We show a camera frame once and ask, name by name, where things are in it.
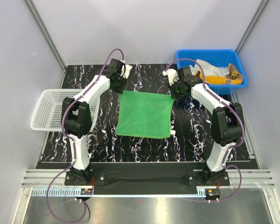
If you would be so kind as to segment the green microfiber towel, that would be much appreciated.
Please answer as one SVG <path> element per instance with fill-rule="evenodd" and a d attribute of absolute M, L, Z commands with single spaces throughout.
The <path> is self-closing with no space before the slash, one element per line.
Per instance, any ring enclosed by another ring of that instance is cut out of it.
<path fill-rule="evenodd" d="M 119 96 L 115 133 L 139 138 L 169 138 L 173 102 L 166 94 L 124 91 Z"/>

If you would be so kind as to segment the brown yellow towel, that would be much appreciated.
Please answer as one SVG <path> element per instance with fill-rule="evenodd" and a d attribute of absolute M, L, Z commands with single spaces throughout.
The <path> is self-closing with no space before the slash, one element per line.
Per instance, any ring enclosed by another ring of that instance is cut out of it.
<path fill-rule="evenodd" d="M 205 77 L 205 82 L 207 84 L 217 84 L 217 85 L 240 85 L 243 82 L 243 75 L 238 71 L 238 69 L 233 64 L 228 64 L 227 69 L 229 70 L 229 75 L 226 77 Z"/>

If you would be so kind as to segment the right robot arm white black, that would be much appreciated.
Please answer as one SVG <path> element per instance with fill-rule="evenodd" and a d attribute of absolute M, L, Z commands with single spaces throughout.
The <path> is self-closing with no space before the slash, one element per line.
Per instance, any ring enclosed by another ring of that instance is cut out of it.
<path fill-rule="evenodd" d="M 226 161 L 231 149 L 245 135 L 242 106 L 218 96 L 201 79 L 196 79 L 190 68 L 166 69 L 171 97 L 179 100 L 185 95 L 201 103 L 212 115 L 211 136 L 214 141 L 205 167 L 194 180 L 206 185 L 217 185 L 227 177 Z"/>

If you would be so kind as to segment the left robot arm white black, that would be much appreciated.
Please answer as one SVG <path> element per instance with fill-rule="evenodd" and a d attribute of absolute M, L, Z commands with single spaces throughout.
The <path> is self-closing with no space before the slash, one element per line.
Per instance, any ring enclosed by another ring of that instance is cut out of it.
<path fill-rule="evenodd" d="M 125 61 L 112 59 L 79 94 L 63 100 L 61 130 L 70 141 L 72 154 L 71 165 L 67 171 L 69 180 L 82 185 L 93 181 L 87 136 L 96 125 L 100 97 L 108 90 L 121 94 L 131 69 L 132 66 Z"/>

